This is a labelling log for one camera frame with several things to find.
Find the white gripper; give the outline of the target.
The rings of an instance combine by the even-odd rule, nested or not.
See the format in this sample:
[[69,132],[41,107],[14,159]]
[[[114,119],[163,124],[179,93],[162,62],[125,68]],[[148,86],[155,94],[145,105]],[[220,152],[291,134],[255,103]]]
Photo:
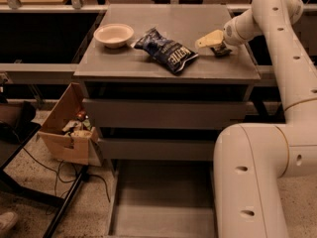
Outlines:
[[224,42],[231,46],[245,44],[258,35],[258,24],[256,23],[252,10],[249,9],[241,15],[228,21],[224,30],[215,30],[195,41],[195,47],[214,48]]

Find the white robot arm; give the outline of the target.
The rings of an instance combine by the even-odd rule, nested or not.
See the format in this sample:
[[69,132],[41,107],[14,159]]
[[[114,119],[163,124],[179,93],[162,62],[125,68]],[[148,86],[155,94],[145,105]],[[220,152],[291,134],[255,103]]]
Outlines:
[[301,0],[252,0],[250,9],[197,48],[265,39],[280,96],[275,123],[223,130],[213,157],[218,238],[288,238],[277,181],[312,175],[317,167],[317,70],[293,31]]

